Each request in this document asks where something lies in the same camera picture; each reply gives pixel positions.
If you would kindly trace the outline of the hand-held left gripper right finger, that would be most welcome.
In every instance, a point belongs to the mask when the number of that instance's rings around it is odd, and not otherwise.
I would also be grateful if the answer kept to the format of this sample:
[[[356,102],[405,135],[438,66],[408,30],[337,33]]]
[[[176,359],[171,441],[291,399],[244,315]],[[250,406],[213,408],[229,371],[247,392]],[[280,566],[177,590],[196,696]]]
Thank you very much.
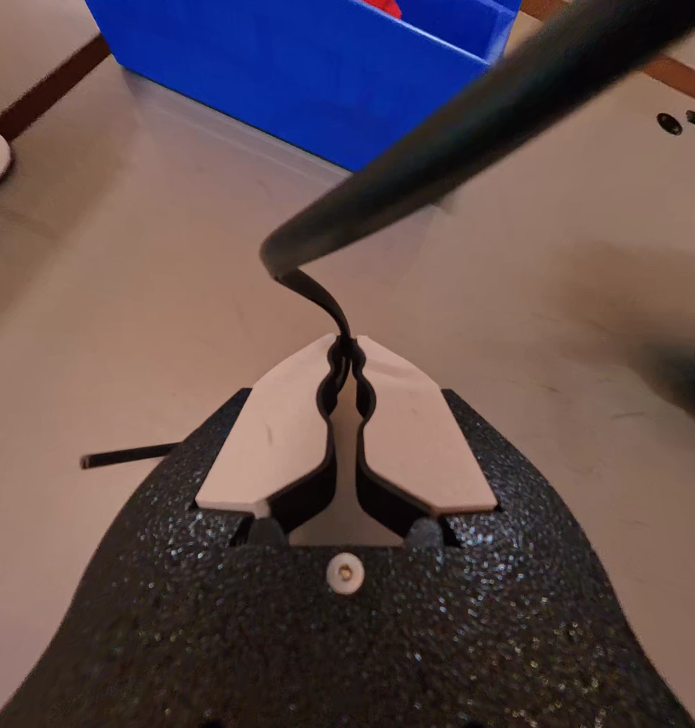
[[[353,341],[362,421],[355,489],[374,519],[486,513],[497,497],[434,380],[368,336]]]

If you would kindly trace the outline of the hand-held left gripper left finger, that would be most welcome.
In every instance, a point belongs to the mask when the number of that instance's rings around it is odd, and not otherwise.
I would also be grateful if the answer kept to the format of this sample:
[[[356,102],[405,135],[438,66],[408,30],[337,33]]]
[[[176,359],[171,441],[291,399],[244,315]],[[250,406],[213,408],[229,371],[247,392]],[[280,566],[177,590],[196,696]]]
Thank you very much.
[[[270,369],[252,387],[195,497],[198,507],[288,519],[288,498],[334,454],[338,337],[327,333]]]

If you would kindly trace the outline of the blue plastic bin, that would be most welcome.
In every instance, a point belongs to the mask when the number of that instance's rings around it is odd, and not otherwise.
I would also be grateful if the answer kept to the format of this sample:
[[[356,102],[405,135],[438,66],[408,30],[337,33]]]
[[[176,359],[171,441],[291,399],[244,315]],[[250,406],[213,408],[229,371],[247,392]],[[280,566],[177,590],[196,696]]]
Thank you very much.
[[[129,71],[356,171],[483,75],[520,1],[88,1]]]

